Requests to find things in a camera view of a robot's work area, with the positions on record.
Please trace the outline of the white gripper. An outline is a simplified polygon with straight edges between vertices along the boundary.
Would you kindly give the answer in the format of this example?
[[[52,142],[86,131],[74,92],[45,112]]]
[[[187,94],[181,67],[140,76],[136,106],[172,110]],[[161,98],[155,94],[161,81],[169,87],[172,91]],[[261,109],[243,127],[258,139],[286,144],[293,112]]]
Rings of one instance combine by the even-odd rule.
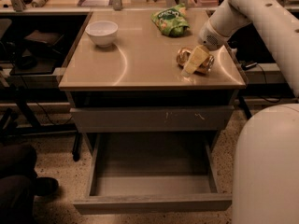
[[[201,45],[198,45],[192,51],[185,49],[183,52],[184,65],[181,74],[184,77],[189,77],[195,71],[206,74],[209,69],[207,65],[210,56],[209,50],[217,50],[225,45],[227,41],[227,36],[219,34],[213,28],[211,22],[206,21],[198,34],[198,43]]]

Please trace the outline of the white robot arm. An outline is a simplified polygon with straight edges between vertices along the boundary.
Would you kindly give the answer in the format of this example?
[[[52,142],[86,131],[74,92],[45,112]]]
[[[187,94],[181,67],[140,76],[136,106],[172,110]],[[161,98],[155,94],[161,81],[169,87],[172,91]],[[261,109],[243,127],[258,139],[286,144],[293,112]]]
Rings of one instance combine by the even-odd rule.
[[[199,33],[209,49],[252,23],[299,95],[299,20],[278,0],[224,0]],[[252,116],[235,147],[232,224],[299,224],[299,104]]]

